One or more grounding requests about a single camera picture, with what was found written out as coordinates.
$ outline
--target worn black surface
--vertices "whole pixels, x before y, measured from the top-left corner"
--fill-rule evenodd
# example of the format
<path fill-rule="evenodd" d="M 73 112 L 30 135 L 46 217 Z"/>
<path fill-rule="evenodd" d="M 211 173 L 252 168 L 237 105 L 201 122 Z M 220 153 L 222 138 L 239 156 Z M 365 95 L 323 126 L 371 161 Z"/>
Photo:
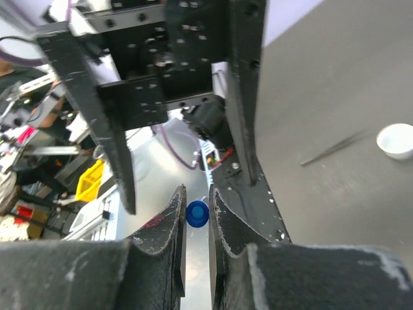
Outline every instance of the worn black surface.
<path fill-rule="evenodd" d="M 179 309 L 186 191 L 119 242 L 1 242 L 0 308 Z"/>
<path fill-rule="evenodd" d="M 68 24 L 61 22 L 39 27 L 37 42 L 65 84 L 70 104 L 82 113 L 92 129 L 93 139 L 103 146 L 119 185 L 119 193 L 126 211 L 135 214 L 132 158 L 126 145 L 122 119 L 113 111 L 108 115 L 97 94 L 97 81 L 81 47 L 70 33 Z"/>
<path fill-rule="evenodd" d="M 1 242 L 1 309 L 115 309 L 131 242 Z"/>
<path fill-rule="evenodd" d="M 413 309 L 413 286 L 391 253 L 270 243 L 214 186 L 209 225 L 214 309 Z"/>
<path fill-rule="evenodd" d="M 168 120 L 165 98 L 156 76 L 106 84 L 98 87 L 97 92 L 107 107 L 117 111 L 125 131 Z"/>
<path fill-rule="evenodd" d="M 227 118 L 248 184 L 258 181 L 255 117 L 266 0 L 229 1 Z"/>
<path fill-rule="evenodd" d="M 239 164 L 237 153 L 233 152 L 212 172 L 214 184 L 219 189 L 223 203 L 237 216 L 248 223 L 259 234 L 270 241 L 290 242 L 290 238 L 277 208 L 275 199 L 268 187 L 261 167 L 256 163 L 259 175 L 255 186 L 250 186 L 243 176 L 245 170 Z"/>
<path fill-rule="evenodd" d="M 167 207 L 128 237 L 137 247 L 116 309 L 179 309 L 185 295 L 185 208 L 186 191 L 178 187 Z"/>

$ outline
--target black metal plate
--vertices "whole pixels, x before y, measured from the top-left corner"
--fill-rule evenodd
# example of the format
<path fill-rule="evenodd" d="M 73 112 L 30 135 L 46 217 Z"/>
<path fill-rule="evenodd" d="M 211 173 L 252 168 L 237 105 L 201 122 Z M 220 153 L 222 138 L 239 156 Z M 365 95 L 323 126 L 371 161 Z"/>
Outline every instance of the black metal plate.
<path fill-rule="evenodd" d="M 163 31 L 157 29 L 165 29 L 165 23 L 152 23 L 102 33 L 121 79 L 147 74 L 148 63 L 142 62 L 142 49 L 147 39 L 156 37 L 157 33 L 163 34 Z"/>
<path fill-rule="evenodd" d="M 168 0 L 166 28 L 181 68 L 223 61 L 228 35 L 227 1 Z"/>
<path fill-rule="evenodd" d="M 168 120 L 165 99 L 156 77 L 102 85 L 97 92 L 109 109 L 119 113 L 125 131 Z"/>
<path fill-rule="evenodd" d="M 235 153 L 228 157 L 212 172 L 215 186 L 219 189 L 222 200 L 234 213 L 247 222 L 259 234 L 270 241 L 290 242 L 287 229 L 278 211 L 268 183 L 257 164 L 259 178 L 255 186 L 250 186 L 244 179 Z"/>
<path fill-rule="evenodd" d="M 249 184 L 258 179 L 254 128 L 266 3 L 229 1 L 227 119 Z"/>

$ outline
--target person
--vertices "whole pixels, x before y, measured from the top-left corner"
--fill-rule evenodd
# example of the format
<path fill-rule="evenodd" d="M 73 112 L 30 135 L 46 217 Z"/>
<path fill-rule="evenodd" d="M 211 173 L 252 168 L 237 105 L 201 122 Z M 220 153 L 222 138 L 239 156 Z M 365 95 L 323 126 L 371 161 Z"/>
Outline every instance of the person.
<path fill-rule="evenodd" d="M 53 176 L 49 175 L 47 171 L 38 166 L 33 169 L 10 171 L 7 173 L 0 172 L 0 206 L 5 208 L 4 204 L 8 203 L 12 196 L 17 193 L 18 198 L 24 202 L 34 203 L 36 205 L 42 205 L 50 209 L 55 209 L 59 205 L 42 199 L 40 197 L 26 193 L 23 190 L 16 191 L 16 186 L 22 187 L 25 185 L 35 184 L 41 182 L 42 184 L 50 187 L 53 191 L 57 192 L 59 198 L 69 199 L 68 189 Z"/>
<path fill-rule="evenodd" d="M 36 69 L 36 68 L 23 68 L 18 66 L 12 66 L 10 63 L 3 61 L 0 59 L 0 94 L 5 91 L 9 86 L 17 83 L 18 81 L 22 82 L 23 84 L 28 83 L 34 79 L 40 78 L 44 76 L 44 72 Z M 29 109 L 29 112 L 35 113 L 36 106 L 44 96 L 50 90 L 50 85 L 43 86 L 34 90 L 29 94 L 25 94 L 24 97 L 29 99 L 30 102 L 26 105 L 26 108 Z M 55 107 L 55 110 L 72 110 L 69 102 L 65 98 L 61 98 L 58 104 Z M 54 113 L 49 113 L 47 117 L 43 120 L 40 124 L 39 128 L 43 132 L 47 133 L 49 136 L 55 138 L 56 140 L 67 144 L 69 142 L 69 138 L 71 132 L 66 128 L 66 121 L 58 117 L 58 115 Z M 93 153 L 96 145 L 93 142 L 90 136 L 87 136 L 81 143 L 80 147 L 83 150 L 88 150 L 89 153 Z"/>

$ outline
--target black cable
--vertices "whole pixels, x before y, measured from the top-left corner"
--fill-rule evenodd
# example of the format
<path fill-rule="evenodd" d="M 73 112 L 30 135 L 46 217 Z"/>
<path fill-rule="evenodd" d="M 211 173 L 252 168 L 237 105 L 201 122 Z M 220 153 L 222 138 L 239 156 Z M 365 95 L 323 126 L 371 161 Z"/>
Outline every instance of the black cable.
<path fill-rule="evenodd" d="M 24 37 L 19 37 L 19 36 L 5 36 L 5 37 L 0 37 L 0 42 L 2 40 L 16 40 L 16 41 L 21 41 L 21 42 L 25 42 L 25 43 L 31 43 L 33 45 L 37 45 L 36 42 L 26 39 Z"/>
<path fill-rule="evenodd" d="M 36 116 L 35 118 L 32 118 L 33 115 L 34 115 L 34 114 L 32 114 L 32 115 L 29 117 L 29 119 L 27 120 L 26 123 L 28 123 L 28 122 L 30 122 L 30 121 L 37 121 L 37 120 L 40 118 L 40 116 L 41 116 L 42 113 L 43 113 L 43 100 L 40 102 L 40 104 L 38 104 L 38 105 L 35 107 L 35 109 L 37 109 L 37 111 L 39 111 L 39 113 L 37 113 L 37 116 Z"/>

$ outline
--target purple cable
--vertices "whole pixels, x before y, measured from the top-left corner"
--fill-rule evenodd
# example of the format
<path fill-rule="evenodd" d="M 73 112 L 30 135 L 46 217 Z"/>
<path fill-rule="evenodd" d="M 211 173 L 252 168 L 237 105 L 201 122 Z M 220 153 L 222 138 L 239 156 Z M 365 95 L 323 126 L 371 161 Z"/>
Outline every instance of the purple cable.
<path fill-rule="evenodd" d="M 199 143 L 199 140 L 198 140 L 198 138 L 197 137 L 195 137 L 195 136 L 193 136 L 193 135 L 191 135 L 191 134 L 189 134 L 189 133 L 187 133 L 187 132 L 183 132 L 183 131 L 176 131 L 176 133 L 177 134 L 180 134 L 180 135 L 182 135 L 182 136 L 185 136 L 185 137 L 187 137 L 188 139 L 191 139 L 193 142 L 194 142 L 194 144 L 196 145 L 196 156 L 195 156 L 195 158 L 194 158 L 194 161 L 196 162 L 196 164 L 195 164 L 195 167 L 197 167 L 197 165 L 198 165 L 198 159 L 199 159 L 199 157 L 201 156 L 201 144 Z"/>
<path fill-rule="evenodd" d="M 20 17 L 22 17 L 27 23 L 31 24 L 32 26 L 36 27 L 37 25 L 30 19 L 28 16 L 12 1 L 12 0 L 6 0 L 8 5 L 10 5 Z M 69 21 L 72 13 L 72 0 L 68 0 L 68 6 L 66 10 L 66 20 Z M 0 59 L 8 62 L 8 63 L 13 63 L 17 66 L 21 67 L 40 67 L 47 62 L 41 58 L 39 59 L 27 59 L 27 58 L 21 58 L 14 56 L 12 54 L 9 54 L 2 50 L 0 48 Z"/>
<path fill-rule="evenodd" d="M 28 24 L 30 24 L 30 26 L 33 27 L 37 27 L 38 24 L 36 24 L 35 22 L 33 22 L 24 12 L 22 9 L 19 8 L 18 5 L 16 5 L 12 0 L 6 0 L 7 4 L 16 11 L 16 13 L 24 20 L 26 21 Z"/>
<path fill-rule="evenodd" d="M 159 127 L 155 127 L 154 130 L 157 131 L 157 129 L 159 128 L 159 131 L 161 132 L 161 135 L 167 145 L 167 147 L 169 148 L 170 152 L 172 153 L 172 155 L 174 155 L 174 157 L 177 159 L 177 161 L 179 161 L 183 166 L 185 166 L 186 168 L 188 168 L 189 170 L 196 170 L 197 168 L 197 164 L 195 165 L 189 165 L 185 160 L 183 160 L 183 158 L 175 151 L 175 149 L 173 148 L 172 144 L 170 143 L 168 137 L 166 136 L 166 132 L 165 129 L 163 128 L 162 125 L 160 125 Z M 184 136 L 190 136 L 189 134 L 185 133 L 185 132 L 178 132 Z"/>
<path fill-rule="evenodd" d="M 40 67 L 45 64 L 45 61 L 43 61 L 41 58 L 39 59 L 21 58 L 21 57 L 17 57 L 14 55 L 10 55 L 9 53 L 6 53 L 4 50 L 1 50 L 1 49 L 0 49 L 0 59 L 8 63 L 13 63 L 17 66 L 21 66 L 21 67 Z"/>
<path fill-rule="evenodd" d="M 70 21 L 70 16 L 72 14 L 72 0 L 67 1 L 67 10 L 66 10 L 66 20 Z"/>

